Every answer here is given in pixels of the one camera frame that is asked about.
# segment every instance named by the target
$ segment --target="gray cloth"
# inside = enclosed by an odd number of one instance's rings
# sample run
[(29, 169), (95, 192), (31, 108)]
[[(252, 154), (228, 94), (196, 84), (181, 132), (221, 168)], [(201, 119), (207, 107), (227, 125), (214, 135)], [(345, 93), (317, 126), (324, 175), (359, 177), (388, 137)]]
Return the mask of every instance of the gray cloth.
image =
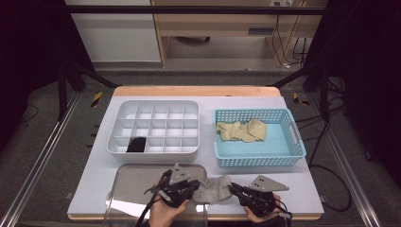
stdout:
[(229, 199), (232, 194), (228, 188), (231, 179), (223, 175), (215, 179), (200, 181), (200, 188), (194, 192), (192, 199), (199, 203), (213, 203)]

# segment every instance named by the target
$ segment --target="black object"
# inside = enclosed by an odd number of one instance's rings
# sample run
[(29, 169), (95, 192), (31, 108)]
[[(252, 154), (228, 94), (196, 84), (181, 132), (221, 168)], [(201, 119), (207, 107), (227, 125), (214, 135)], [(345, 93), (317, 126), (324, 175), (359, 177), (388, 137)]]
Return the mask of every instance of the black object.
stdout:
[(145, 194), (150, 191), (153, 193), (149, 203), (142, 212), (136, 222), (136, 227), (142, 225), (145, 214), (148, 212), (153, 203), (156, 202), (157, 194), (162, 196), (163, 201), (170, 207), (179, 207), (185, 200), (192, 199), (194, 192), (198, 190), (201, 182), (198, 180), (188, 181), (189, 174), (185, 173), (181, 167), (176, 164), (172, 169), (164, 172), (159, 182), (147, 190)]
[(145, 137), (133, 138), (127, 147), (127, 152), (144, 152), (146, 143), (147, 138)]
[[(327, 8), (344, 13), (322, 17), (305, 69), (276, 85), (307, 75), (306, 91), (320, 85), (326, 93), (327, 78), (343, 78), (344, 103), (366, 158), (381, 162), (401, 187), (401, 5), (397, 0), (338, 0)], [(321, 94), (322, 114), (325, 99)]]
[(258, 218), (270, 215), (274, 208), (276, 208), (272, 192), (256, 191), (237, 183), (228, 185), (228, 188), (231, 194), (238, 197), (239, 204), (250, 208)]
[(168, 170), (166, 172), (165, 180), (160, 185), (161, 194), (163, 201), (170, 207), (179, 207), (186, 200), (191, 200), (194, 192), (198, 190), (201, 182), (198, 180), (193, 180), (189, 182), (188, 180), (178, 181), (177, 183), (172, 183), (172, 181), (176, 178), (172, 178), (174, 172), (184, 177), (184, 173), (178, 172), (181, 171), (177, 167), (173, 170)]
[[(29, 94), (59, 80), (61, 58), (44, 37), (46, 26), (68, 50), (71, 59), (95, 70), (69, 13), (37, 9), (38, 1), (3, 0), (0, 7), (0, 149), (7, 143), (26, 110)], [(48, 1), (51, 6), (65, 6), (63, 0)], [(44, 25), (37, 21), (39, 16)], [(76, 80), (78, 72), (67, 79)]]

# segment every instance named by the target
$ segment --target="black wire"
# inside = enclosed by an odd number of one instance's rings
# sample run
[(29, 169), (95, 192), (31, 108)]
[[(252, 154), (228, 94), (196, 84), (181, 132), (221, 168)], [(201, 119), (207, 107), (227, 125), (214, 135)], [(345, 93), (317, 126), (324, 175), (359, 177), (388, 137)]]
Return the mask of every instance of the black wire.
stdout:
[[(340, 109), (342, 109), (342, 108), (344, 108), (344, 107), (345, 107), (344, 105), (340, 105), (339, 107), (330, 109), (329, 112), (333, 114), (334, 112), (336, 112), (336, 111), (338, 111), (338, 110), (340, 110)], [(313, 120), (313, 119), (315, 119), (315, 118), (319, 118), (319, 119), (320, 119), (321, 117), (322, 117), (322, 115), (319, 114), (319, 115), (311, 116), (311, 117), (308, 117), (308, 118), (296, 120), (295, 122), (296, 122), (296, 123), (300, 123), (300, 122), (305, 122), (305, 121)]]
[(342, 96), (334, 96), (334, 97), (332, 97), (332, 98), (330, 98), (330, 99), (328, 100), (328, 103), (331, 104), (331, 102), (332, 102), (333, 100), (335, 100), (335, 99), (341, 99), (341, 100), (343, 100), (343, 97), (342, 97)]
[(306, 43), (307, 43), (307, 38), (304, 38), (304, 47), (302, 48), (302, 55), (301, 55), (302, 67), (304, 67), (304, 61), (305, 61), (304, 55), (307, 54), (307, 53), (305, 53), (305, 45), (306, 45)]
[(300, 38), (298, 37), (297, 40), (295, 41), (294, 48), (292, 48), (292, 58), (294, 60), (299, 60), (299, 59), (295, 58), (295, 54), (298, 54), (298, 53), (295, 53), (295, 48), (297, 47), (299, 40), (300, 40)]
[[(160, 178), (159, 182), (157, 183), (157, 185), (155, 186), (155, 188), (160, 188), (160, 186), (162, 185), (162, 182), (165, 180), (166, 178), (166, 172), (162, 175), (162, 177)], [(147, 206), (145, 207), (144, 211), (141, 214), (141, 217), (139, 217), (139, 219), (136, 221), (135, 227), (140, 227), (142, 225), (142, 222), (144, 221), (145, 215), (148, 212), (148, 210), (150, 209), (150, 207), (153, 205), (153, 203), (156, 202), (156, 196), (159, 192), (153, 192), (153, 195), (150, 198), (150, 201), (148, 202)]]
[(20, 122), (20, 124), (26, 123), (26, 122), (32, 120), (32, 119), (38, 114), (38, 112), (39, 112), (39, 108), (37, 108), (36, 106), (34, 106), (34, 105), (27, 105), (27, 106), (28, 106), (28, 107), (33, 107), (33, 108), (36, 110), (36, 112), (35, 112), (35, 114), (34, 114), (33, 116), (31, 116), (29, 119), (27, 119), (27, 120), (22, 120), (22, 121)]
[(280, 204), (282, 204), (283, 206), (284, 206), (284, 211), (285, 212), (288, 212), (288, 209), (287, 209), (287, 206), (282, 202), (282, 201), (280, 201), (280, 200), (277, 200), (276, 198), (274, 198), (276, 201), (278, 201), (278, 202), (280, 202)]
[(304, 125), (304, 126), (298, 128), (298, 130), (303, 129), (303, 128), (305, 128), (306, 126), (313, 125), (313, 124), (315, 124), (316, 122), (318, 122), (318, 121), (320, 121), (320, 120), (321, 120), (321, 115), (319, 115), (319, 117), (318, 117), (316, 120), (314, 120), (314, 121), (312, 121), (312, 122), (310, 122), (310, 123), (308, 123), (308, 124), (306, 124), (306, 125)]
[(312, 164), (313, 163), (313, 159), (314, 159), (315, 154), (316, 154), (316, 151), (318, 150), (318, 146), (321, 143), (321, 140), (322, 140), (323, 136), (325, 135), (325, 133), (327, 132), (329, 127), (330, 127), (330, 122), (328, 121), (328, 122), (326, 122), (324, 124), (323, 130), (321, 131), (321, 134), (318, 137), (318, 141), (316, 142), (315, 148), (313, 149), (312, 156), (310, 157), (308, 167), (309, 167), (309, 169), (312, 168), (312, 167), (318, 167), (318, 168), (324, 169), (324, 170), (328, 171), (329, 173), (333, 174), (337, 179), (340, 180), (340, 182), (342, 183), (342, 185), (344, 186), (344, 188), (345, 188), (345, 190), (347, 191), (347, 194), (348, 194), (347, 205), (345, 207), (343, 207), (343, 208), (337, 208), (337, 207), (331, 206), (331, 205), (329, 205), (327, 203), (323, 203), (323, 205), (326, 206), (329, 209), (334, 210), (334, 211), (344, 212), (344, 211), (347, 211), (351, 207), (351, 204), (352, 204), (352, 196), (351, 196), (351, 192), (350, 192), (347, 184), (345, 183), (345, 181), (336, 172), (334, 172), (333, 170), (329, 169), (328, 167)]
[(309, 168), (312, 168), (312, 167), (321, 168), (321, 169), (324, 169), (327, 172), (333, 174), (337, 179), (339, 179), (339, 181), (342, 183), (342, 185), (344, 185), (344, 188), (345, 188), (345, 190), (347, 191), (347, 194), (348, 194), (348, 202), (347, 202), (346, 206), (343, 207), (343, 208), (337, 208), (337, 207), (331, 206), (331, 205), (327, 204), (326, 202), (323, 202), (323, 205), (326, 206), (327, 208), (332, 209), (332, 210), (337, 211), (337, 212), (347, 211), (352, 205), (352, 195), (351, 195), (351, 191), (348, 188), (348, 186), (345, 183), (345, 181), (341, 178), (341, 176), (339, 176), (336, 172), (334, 172), (333, 170), (331, 170), (328, 167), (319, 166), (319, 165), (315, 165), (315, 164), (309, 166)]
[(319, 139), (319, 137), (307, 138), (307, 139), (303, 139), (303, 141), (315, 140), (315, 139)]
[[(280, 3), (277, 3), (277, 4), (278, 4), (278, 5), (276, 5), (276, 3), (274, 3), (274, 5), (275, 5), (276, 7), (280, 7)], [(286, 61), (288, 62), (288, 64), (297, 63), (297, 62), (289, 61), (289, 60), (287, 60), (287, 58), (286, 58), (286, 53), (285, 53), (285, 51), (284, 51), (283, 41), (281, 40), (280, 31), (279, 31), (279, 28), (278, 28), (278, 22), (279, 22), (279, 20), (280, 20), (280, 14), (277, 14), (276, 25), (275, 25), (275, 27), (274, 27), (273, 34), (271, 35), (271, 45), (272, 45), (273, 50), (274, 50), (274, 52), (275, 52), (275, 54), (276, 54), (276, 56), (277, 56), (277, 60), (279, 61), (280, 65), (283, 65), (283, 63), (281, 62), (280, 58), (278, 57), (277, 50), (275, 49), (275, 46), (274, 46), (274, 35), (275, 35), (275, 32), (276, 32), (276, 31), (277, 31), (278, 39), (279, 39), (279, 41), (280, 41), (281, 50), (283, 51), (284, 60), (286, 60)]]
[(342, 87), (340, 87), (339, 85), (337, 85), (335, 82), (331, 81), (331, 80), (328, 81), (328, 89), (329, 89), (329, 91), (334, 92), (334, 93), (336, 93), (338, 95), (344, 95), (345, 94), (345, 90)]
[(277, 15), (275, 30), (277, 31), (277, 36), (278, 36), (278, 40), (280, 41), (281, 50), (283, 51), (284, 60), (286, 60), (286, 61), (288, 62), (288, 64), (298, 63), (298, 62), (294, 62), (294, 61), (289, 61), (289, 60), (286, 58), (286, 52), (284, 51), (283, 41), (281, 40), (280, 30), (279, 30), (279, 28), (278, 28), (278, 22), (279, 22), (279, 20), (280, 20), (280, 15)]

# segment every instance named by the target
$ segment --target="tray compartment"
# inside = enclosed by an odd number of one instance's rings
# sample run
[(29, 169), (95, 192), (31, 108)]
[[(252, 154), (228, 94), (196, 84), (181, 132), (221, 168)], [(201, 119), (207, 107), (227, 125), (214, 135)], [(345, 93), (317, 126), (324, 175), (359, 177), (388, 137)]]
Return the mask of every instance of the tray compartment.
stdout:
[[(199, 105), (191, 100), (128, 100), (120, 105), (108, 151), (122, 163), (185, 163), (200, 143)], [(126, 152), (131, 140), (147, 139), (144, 152)]]

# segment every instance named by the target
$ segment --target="robotic arm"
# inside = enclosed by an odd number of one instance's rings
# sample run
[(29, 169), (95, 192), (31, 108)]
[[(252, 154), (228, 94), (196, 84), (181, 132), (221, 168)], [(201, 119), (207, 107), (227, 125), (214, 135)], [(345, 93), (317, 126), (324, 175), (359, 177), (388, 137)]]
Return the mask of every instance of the robotic arm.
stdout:
[(149, 203), (142, 212), (136, 222), (136, 227), (142, 225), (145, 214), (150, 209), (151, 205), (155, 203), (156, 195), (159, 193), (162, 196), (163, 201), (170, 207), (179, 207), (185, 200), (192, 199), (194, 192), (198, 190), (201, 182), (199, 180), (188, 181), (190, 175), (183, 171), (183, 169), (176, 164), (173, 168), (163, 173), (157, 185), (147, 190), (147, 192), (153, 193)]
[(230, 193), (238, 197), (242, 206), (247, 206), (258, 218), (268, 216), (275, 208), (282, 211), (280, 216), (291, 219), (292, 214), (276, 204), (273, 191), (289, 190), (286, 185), (259, 175), (249, 187), (237, 183), (229, 185)]

